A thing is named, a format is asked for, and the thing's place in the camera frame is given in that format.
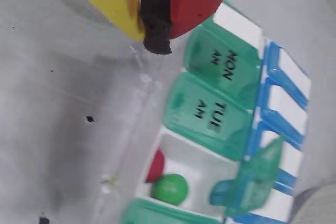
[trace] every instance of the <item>open compartment lid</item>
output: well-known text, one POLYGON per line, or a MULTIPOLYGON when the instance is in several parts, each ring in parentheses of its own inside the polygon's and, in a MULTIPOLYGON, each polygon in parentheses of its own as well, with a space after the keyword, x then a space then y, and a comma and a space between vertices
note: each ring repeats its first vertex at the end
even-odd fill
POLYGON ((249 161, 242 162, 235 179, 217 183, 210 195, 211 205, 226 206, 227 217, 261 208, 277 180, 284 139, 274 139, 249 161))

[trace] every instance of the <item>teal plastic lid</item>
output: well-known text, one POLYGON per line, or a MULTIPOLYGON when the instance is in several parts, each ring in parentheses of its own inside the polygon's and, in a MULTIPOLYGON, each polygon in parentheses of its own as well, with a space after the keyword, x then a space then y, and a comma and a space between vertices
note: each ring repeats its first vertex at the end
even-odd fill
POLYGON ((185 67, 244 108, 253 110, 261 68, 260 60, 252 63, 249 57, 239 54, 235 46, 226 43, 225 37, 218 39, 199 26, 188 41, 185 67))
POLYGON ((218 224, 218 220, 136 199, 122 215, 121 224, 218 224))
POLYGON ((164 124, 221 156, 242 160, 253 115, 190 73, 170 90, 164 124))
MULTIPOLYGON (((228 4, 227 2, 223 2, 224 5, 228 6, 230 9, 235 11, 238 15, 243 17, 244 23, 250 22, 254 24, 249 18, 247 18, 244 14, 236 10, 232 5, 228 4)), ((236 34, 232 33, 229 30, 224 29, 222 26, 214 22, 214 16, 212 15, 206 21, 202 23, 206 29, 208 29, 217 39, 224 41, 226 45, 229 46, 231 50, 235 53, 241 55, 246 61, 250 62, 252 65, 259 65, 261 62, 259 56, 259 48, 254 47, 253 45, 249 44, 247 41, 241 39, 236 34)), ((239 23, 237 26, 244 31, 244 29, 248 29, 245 24, 239 23)))
POLYGON ((284 140, 283 136, 273 140, 249 161, 242 162, 236 179, 215 185, 210 203, 226 206, 227 217, 263 207, 278 177, 284 140))

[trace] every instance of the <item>gray surface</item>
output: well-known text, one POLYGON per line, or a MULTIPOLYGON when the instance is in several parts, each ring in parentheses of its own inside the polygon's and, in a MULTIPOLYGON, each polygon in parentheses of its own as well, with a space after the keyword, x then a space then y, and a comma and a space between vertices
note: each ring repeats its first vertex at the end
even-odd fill
MULTIPOLYGON (((311 76, 297 192, 332 179, 336 15, 324 0, 229 1, 311 76)), ((183 47, 184 41, 174 43, 183 47)), ((36 223, 42 211, 56 223, 92 223, 100 181, 117 170, 148 75, 160 63, 151 55, 139 60, 130 42, 115 27, 93 23, 60 0, 0 0, 3 223, 36 223), (86 115, 96 122, 88 124, 86 115)), ((181 58, 181 50, 173 57, 181 58)))

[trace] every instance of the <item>pill organizer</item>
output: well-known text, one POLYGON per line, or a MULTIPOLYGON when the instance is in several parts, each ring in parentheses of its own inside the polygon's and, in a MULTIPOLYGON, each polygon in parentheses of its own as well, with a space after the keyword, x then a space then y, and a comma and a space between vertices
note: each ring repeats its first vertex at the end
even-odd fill
POLYGON ((274 67, 268 71, 271 45, 228 3, 194 29, 186 47, 175 49, 184 60, 163 62, 122 165, 103 185, 101 223, 287 221, 307 103, 299 88, 282 85, 274 67), (179 62, 181 69, 171 67, 179 62), (156 182, 146 183, 158 150, 162 175, 180 175, 187 184, 180 204, 154 198, 156 182))

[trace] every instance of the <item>green ball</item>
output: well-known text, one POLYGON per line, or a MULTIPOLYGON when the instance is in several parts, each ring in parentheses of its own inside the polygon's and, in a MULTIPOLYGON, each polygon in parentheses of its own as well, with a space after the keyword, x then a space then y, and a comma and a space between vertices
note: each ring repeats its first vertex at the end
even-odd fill
POLYGON ((162 176, 153 184, 152 197, 160 201, 178 206, 188 195, 188 184, 179 174, 162 176))

